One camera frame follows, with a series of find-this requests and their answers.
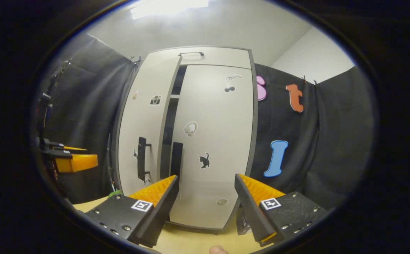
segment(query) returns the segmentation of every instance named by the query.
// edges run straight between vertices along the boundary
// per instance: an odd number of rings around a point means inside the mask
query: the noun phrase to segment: wooden table
[[[73,206],[82,212],[88,212],[107,198],[106,196]],[[270,244],[263,248],[260,247],[252,233],[238,235],[236,217],[234,217],[230,226],[219,235],[184,231],[176,225],[166,223],[153,249],[163,254],[208,254],[208,250],[214,245],[222,246],[230,254],[252,253],[271,246]]]

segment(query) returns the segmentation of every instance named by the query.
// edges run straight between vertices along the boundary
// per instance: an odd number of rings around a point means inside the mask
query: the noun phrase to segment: cabinet door
[[[146,59],[133,81],[126,99],[118,137],[118,163],[121,190],[130,195],[145,187],[138,179],[139,137],[147,139],[145,171],[152,182],[159,180],[161,147],[167,103],[180,65],[181,56]]]
[[[173,131],[183,155],[171,222],[225,226],[237,201],[235,174],[248,166],[253,110],[250,69],[187,66]]]

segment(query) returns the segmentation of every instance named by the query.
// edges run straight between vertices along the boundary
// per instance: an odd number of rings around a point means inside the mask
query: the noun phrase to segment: black cat sticker
[[[208,153],[206,154],[206,158],[204,156],[199,156],[199,161],[203,164],[203,166],[201,166],[201,169],[205,169],[206,167],[210,167],[210,160],[208,159],[210,157],[210,155]]]

